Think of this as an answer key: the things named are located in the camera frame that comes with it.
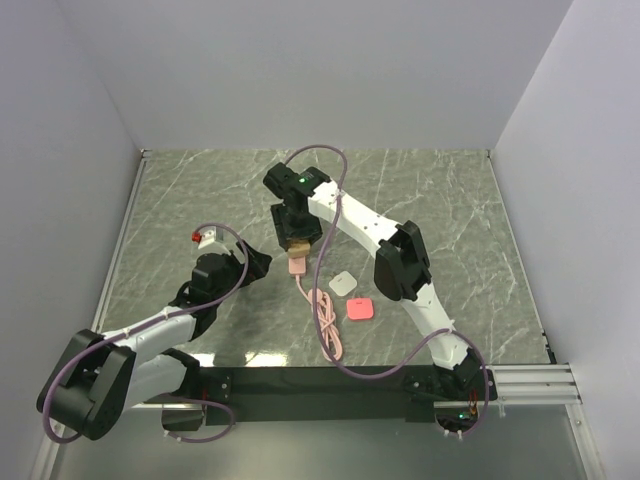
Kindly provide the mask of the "tan wooden plug adapter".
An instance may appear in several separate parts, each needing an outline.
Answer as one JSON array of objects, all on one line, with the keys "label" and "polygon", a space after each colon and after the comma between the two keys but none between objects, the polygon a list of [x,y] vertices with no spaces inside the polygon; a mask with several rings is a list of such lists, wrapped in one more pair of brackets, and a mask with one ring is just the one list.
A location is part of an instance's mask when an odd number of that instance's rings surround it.
[{"label": "tan wooden plug adapter", "polygon": [[309,255],[311,244],[308,240],[293,240],[287,247],[286,253],[290,259],[304,258]]}]

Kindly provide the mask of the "pink power strip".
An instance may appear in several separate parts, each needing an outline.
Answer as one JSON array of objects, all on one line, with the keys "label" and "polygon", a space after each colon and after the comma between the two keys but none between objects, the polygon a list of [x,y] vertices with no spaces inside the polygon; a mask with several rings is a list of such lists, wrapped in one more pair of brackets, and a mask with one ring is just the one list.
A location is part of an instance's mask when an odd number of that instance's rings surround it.
[{"label": "pink power strip", "polygon": [[304,277],[307,271],[307,262],[305,257],[296,257],[288,259],[288,271],[293,277]]}]

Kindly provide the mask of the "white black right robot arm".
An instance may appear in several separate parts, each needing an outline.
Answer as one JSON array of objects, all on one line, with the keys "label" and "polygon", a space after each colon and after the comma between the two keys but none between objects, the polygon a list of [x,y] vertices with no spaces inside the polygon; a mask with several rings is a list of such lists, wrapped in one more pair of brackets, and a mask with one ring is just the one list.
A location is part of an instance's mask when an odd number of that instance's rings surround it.
[{"label": "white black right robot arm", "polygon": [[333,231],[340,230],[373,258],[378,291],[399,304],[428,340],[442,393],[460,399],[476,379],[489,388],[481,355],[456,331],[437,296],[417,224],[376,213],[315,167],[296,173],[278,163],[267,171],[263,184],[280,200],[271,206],[271,215],[278,243],[289,256],[306,255],[321,238],[320,222],[329,222]]}]

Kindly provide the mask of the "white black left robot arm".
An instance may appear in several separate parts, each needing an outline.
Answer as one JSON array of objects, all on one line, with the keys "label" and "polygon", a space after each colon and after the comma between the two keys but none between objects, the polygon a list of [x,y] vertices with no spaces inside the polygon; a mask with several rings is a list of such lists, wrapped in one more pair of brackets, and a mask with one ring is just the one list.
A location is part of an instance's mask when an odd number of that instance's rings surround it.
[{"label": "white black left robot arm", "polygon": [[124,411],[156,397],[205,400],[200,362],[179,347],[204,334],[219,305],[264,278],[272,262],[244,242],[237,246],[245,259],[232,252],[199,256],[190,279],[157,314],[105,334],[74,334],[36,400],[44,425],[58,422],[77,437],[98,440]]}]

